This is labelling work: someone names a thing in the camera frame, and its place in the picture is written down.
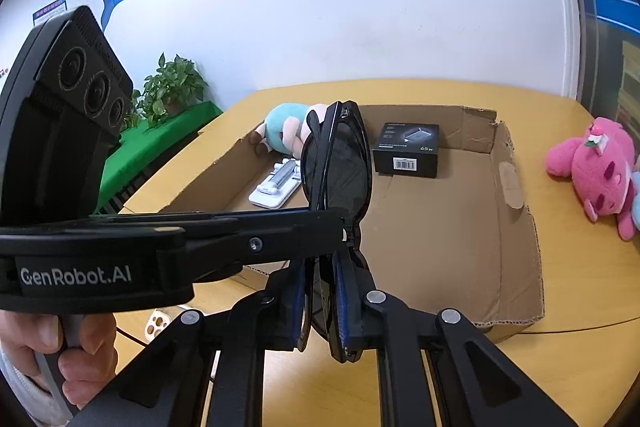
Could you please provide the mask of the person white sleeve forearm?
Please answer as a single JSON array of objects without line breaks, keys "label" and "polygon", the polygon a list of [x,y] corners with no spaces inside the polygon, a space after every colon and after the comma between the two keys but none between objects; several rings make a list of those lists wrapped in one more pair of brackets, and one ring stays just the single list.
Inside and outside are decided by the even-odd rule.
[{"label": "person white sleeve forearm", "polygon": [[66,426],[68,424],[68,419],[54,401],[53,395],[41,389],[21,373],[4,351],[1,351],[1,372],[15,398],[37,426]]}]

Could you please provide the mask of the person left hand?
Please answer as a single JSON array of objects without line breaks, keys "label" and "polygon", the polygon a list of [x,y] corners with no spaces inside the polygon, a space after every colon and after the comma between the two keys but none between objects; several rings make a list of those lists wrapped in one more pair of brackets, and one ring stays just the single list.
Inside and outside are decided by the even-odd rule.
[{"label": "person left hand", "polygon": [[62,329],[54,315],[1,313],[1,346],[14,367],[43,388],[35,354],[58,353],[63,392],[76,407],[85,407],[115,376],[115,337],[113,314],[87,315],[80,324],[80,346],[63,351]]}]

